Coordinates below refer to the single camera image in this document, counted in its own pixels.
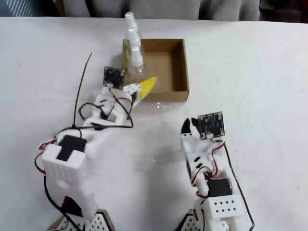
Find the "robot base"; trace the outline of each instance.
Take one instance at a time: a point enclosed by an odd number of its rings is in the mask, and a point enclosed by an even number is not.
[[[110,220],[110,217],[106,210],[99,210],[93,220],[86,221],[82,217],[75,215],[69,215],[70,218],[80,227],[83,231],[114,231],[114,226]],[[71,223],[67,224],[65,217],[57,219],[47,231],[50,230],[62,230],[62,231],[76,231]]]
[[[200,219],[197,220],[193,214],[193,210],[190,209],[175,231],[203,231],[201,222],[203,221],[200,221]]]

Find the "perforated white block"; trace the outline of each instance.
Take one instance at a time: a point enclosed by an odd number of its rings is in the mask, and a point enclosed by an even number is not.
[[[70,218],[83,230],[85,226],[85,231],[111,231],[108,228],[107,221],[102,214],[98,213],[95,215],[94,219],[91,221],[86,221],[84,218],[69,215]],[[74,226],[69,222],[68,225],[66,218],[63,218],[57,229],[63,229],[63,231],[76,231]]]
[[[242,201],[238,195],[209,197],[203,203],[203,209],[207,220],[244,214]]]
[[[42,161],[48,177],[55,180],[78,184],[83,181],[85,174],[85,154],[74,150],[67,161],[58,160],[57,156],[62,147],[49,144],[43,153]]]

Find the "circuit board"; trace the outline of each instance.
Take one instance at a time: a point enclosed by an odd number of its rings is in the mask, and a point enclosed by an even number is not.
[[[222,112],[215,112],[198,116],[199,132],[201,140],[225,135]]]
[[[104,86],[112,84],[113,88],[123,90],[125,71],[113,67],[105,66],[104,69]]]

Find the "white bottle cap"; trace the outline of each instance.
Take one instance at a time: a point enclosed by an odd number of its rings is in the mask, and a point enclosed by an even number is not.
[[[136,31],[138,31],[138,25],[135,21],[135,17],[134,17],[134,13],[133,12],[127,12],[125,14],[125,18],[126,18],[126,23],[127,23],[127,27],[128,29],[135,29]]]
[[[140,41],[137,31],[131,28],[127,31],[127,33],[128,33],[128,40],[129,40],[130,47],[140,47],[141,41]]]
[[[131,48],[131,65],[134,67],[140,67],[143,65],[143,58],[140,53],[140,47]]]

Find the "yellow object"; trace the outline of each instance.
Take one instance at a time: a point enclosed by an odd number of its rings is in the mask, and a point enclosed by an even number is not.
[[[139,94],[140,100],[143,100],[152,91],[156,83],[156,80],[157,80],[157,77],[152,77],[139,84],[141,86],[141,91]]]

